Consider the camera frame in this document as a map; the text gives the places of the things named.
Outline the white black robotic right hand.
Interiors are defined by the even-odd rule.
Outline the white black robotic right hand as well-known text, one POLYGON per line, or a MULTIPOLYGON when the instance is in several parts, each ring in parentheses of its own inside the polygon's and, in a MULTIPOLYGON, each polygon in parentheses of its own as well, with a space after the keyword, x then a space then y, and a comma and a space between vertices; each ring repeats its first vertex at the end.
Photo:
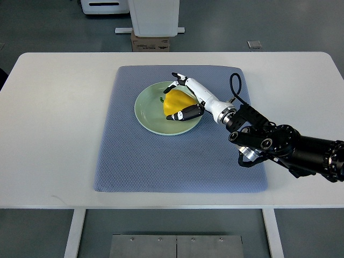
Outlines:
POLYGON ((166 115, 167 120, 187 121, 200 117, 204 114, 204 111, 207 111, 213 115, 216 123, 225 124, 237 112, 233 104, 221 102, 211 91, 194 78, 188 78, 179 73, 172 73, 172 75, 177 80, 171 83, 163 93, 168 94, 173 88, 181 85, 189 89, 198 100, 198 104, 189 105, 184 108, 178 107, 176 111, 166 115))

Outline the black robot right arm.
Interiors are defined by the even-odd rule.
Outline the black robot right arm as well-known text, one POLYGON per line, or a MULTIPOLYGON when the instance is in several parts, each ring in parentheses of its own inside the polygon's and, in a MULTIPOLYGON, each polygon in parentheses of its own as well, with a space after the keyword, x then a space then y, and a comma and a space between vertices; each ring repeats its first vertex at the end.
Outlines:
POLYGON ((223 124, 230 132, 230 142, 257 154, 254 160, 244 161, 240 152, 238 164, 242 167, 271 160, 296 178, 321 174, 333 183, 343 181, 343 141, 302 136, 290 125, 269 121, 245 101, 223 124))

